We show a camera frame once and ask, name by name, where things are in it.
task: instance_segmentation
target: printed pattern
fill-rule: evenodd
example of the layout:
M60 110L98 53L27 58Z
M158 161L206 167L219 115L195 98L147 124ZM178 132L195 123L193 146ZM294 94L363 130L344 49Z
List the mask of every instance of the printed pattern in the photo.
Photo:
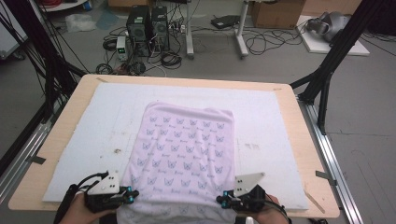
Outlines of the printed pattern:
M140 195L119 223L234 223L216 203L234 185L232 113L148 105L122 185Z

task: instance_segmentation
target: wooden table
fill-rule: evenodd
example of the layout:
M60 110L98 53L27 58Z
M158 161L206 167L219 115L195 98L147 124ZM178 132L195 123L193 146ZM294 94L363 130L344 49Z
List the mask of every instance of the wooden table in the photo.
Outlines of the wooden table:
M59 203L44 203L42 198L52 179L53 172L73 131L90 103L96 87L102 82L134 83L146 85L224 88L237 90L273 91L290 138L304 192L309 203L305 211L289 211L290 217L338 217L340 212L328 180L317 177L323 171L318 153L306 127L303 114L294 92L287 84L182 79L165 77L116 77L87 75L79 82L61 116L53 126L37 156L45 158L43 164L32 163L17 190L9 201L13 210L55 211Z

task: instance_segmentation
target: electrical cable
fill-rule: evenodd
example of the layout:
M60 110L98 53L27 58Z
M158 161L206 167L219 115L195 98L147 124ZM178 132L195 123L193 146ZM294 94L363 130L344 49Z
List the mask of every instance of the electrical cable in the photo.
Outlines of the electrical cable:
M102 179L105 178L106 176L108 176L108 172L105 173L98 173L98 174L94 174L94 175L89 175L87 177L85 177L83 180L81 180L78 184L77 187L78 189L81 187L81 185L83 185L85 182L87 182L87 180L92 179L94 177L101 177Z
M105 50L105 55L104 55L104 63L100 63L96 66L95 73L96 74L108 74L108 75L118 75L119 73L122 73L123 75L131 75L130 74L130 68L131 65L130 61L134 58L133 54L128 55L128 58L126 60L127 63L123 63L116 69L113 69L113 67L110 65L110 62L112 61L114 55L117 52L117 41L119 36L126 36L123 35L127 30L125 26L121 26L119 28L116 28L108 33L107 36L103 37L104 42L102 44L103 49Z
M12 21L8 16L6 7L4 6L3 2L0 2L0 4L7 15L7 19L6 19L6 17L2 13L0 13L0 19L3 20L2 21L3 26L15 38L17 43L20 45L20 48L22 48L23 50L29 51L29 53L32 55L32 57L34 57L40 63L41 66L44 66L44 63L40 60L40 57L38 56L38 54L34 50L32 50L27 44L25 44L24 39L21 36L21 34L17 30L14 29L14 27L12 25Z
M296 26L299 29L299 34L294 34L290 31L284 30L266 30L264 32L258 32L256 30L248 30L250 27L246 27L243 35L253 35L246 40L247 49L253 55L262 55L266 51L270 49L278 49L282 47L284 44L287 45L300 45L303 43L302 34L305 33L305 25L308 21L303 21L302 23ZM256 41L263 42L262 49L254 49Z
M152 37L152 38L150 39L149 43L151 43L151 41L152 41L156 36L157 36L157 34L156 34L154 37ZM150 44L148 44L148 47L149 47L149 51L151 52L151 55L148 56L148 63L151 64L151 66L156 67L156 68L160 69L161 71L163 71L163 73L165 74L165 77L167 77L165 70L163 70L159 65L155 65L155 64L153 64L153 63L151 62L151 58L153 58L152 56L153 56L153 54L154 54L154 51L155 51L154 49L155 49L155 47L154 47L154 49L152 49Z
M192 12L191 16L188 18L188 20L186 21L186 23L189 23L189 21L192 19L192 16L194 15L195 11L197 10L199 4L200 4L201 0L198 0L197 5L195 6L194 11Z
M56 35L56 36L54 37L54 38L57 40L57 42L59 43L59 44L58 44L58 50L63 54L60 41L59 41L59 39L57 38L57 36L60 36L61 39L62 39L62 41L66 44L66 46L70 49L70 51L72 51L73 55L76 57L76 59L78 60L78 62L79 62L79 63L82 65L82 67L85 69L85 72L90 73L90 71L88 70L88 68L84 65L84 63L81 61L81 59L77 56L77 54L76 54L76 53L73 51L73 49L70 47L69 43L67 43L67 41L64 39L64 36L59 32L58 29L54 28L55 26L53 25L53 23L51 22L51 20L47 20L47 21L49 22L49 24L50 24L50 26L52 27L53 31L56 31L56 33L58 34L58 35Z
M174 54L173 52L165 52L163 55L161 55L161 65L167 69L178 69L181 66L181 60L181 57L177 54Z
M375 43L369 41L368 39L366 39L366 38L364 38L364 37L362 37L362 36L361 36L361 39L364 40L364 41L366 41L366 42L369 43L369 44L372 44L372 45L376 46L376 47L379 48L379 49L384 50L386 53L389 53L390 55L396 56L395 53L392 53L392 52L388 51L387 49L384 49L384 48L379 47L377 44L375 44Z
M379 34L374 34L372 32L363 33L363 35L367 38L375 38L385 42L396 42L395 36L389 37L389 35L379 35Z

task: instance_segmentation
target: metal frame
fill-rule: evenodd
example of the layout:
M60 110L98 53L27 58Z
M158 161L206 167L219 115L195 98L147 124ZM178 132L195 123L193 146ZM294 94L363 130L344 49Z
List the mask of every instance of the metal frame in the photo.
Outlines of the metal frame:
M62 107L56 103L54 111L62 111ZM38 150L46 140L53 123L59 114L54 114L50 119L39 123L30 137L21 148L17 157L12 161L11 165L0 178L0 204L8 196L10 190L17 182L19 177L26 171L31 164L31 159L37 154Z
M308 83L304 92L299 94L299 99L309 105L314 103L315 98L320 93L318 126L322 134L326 134L325 119L332 75L361 37L373 16L388 1L362 0L345 29L337 34L332 48L319 68L312 74L290 84L295 89Z
M306 114L309 117L309 121L312 125L312 129L317 138L320 151L323 159L326 161L327 170L329 175L331 175L332 180L336 180L336 185L334 186L337 190L340 201L346 213L346 217L351 224L362 224L361 213L358 210L355 201L353 200L352 194L347 186L347 182L344 179L343 172L338 164L335 154L332 150L332 145L330 144L327 135L321 133L321 130L316 123L318 122L318 112L314 105L304 105Z

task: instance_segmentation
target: human hand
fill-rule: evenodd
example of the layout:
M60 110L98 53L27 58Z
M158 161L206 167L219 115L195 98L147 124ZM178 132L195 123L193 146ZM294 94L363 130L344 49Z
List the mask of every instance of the human hand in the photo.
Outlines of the human hand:
M279 204L279 200L273 195L265 196L265 200ZM289 224L285 219L285 216L280 211L272 207L264 206L259 213L254 213L250 216L259 222L259 224Z
M60 224L90 224L97 218L116 213L116 210L106 210L98 213L91 212L84 203L84 194L79 193L71 202Z

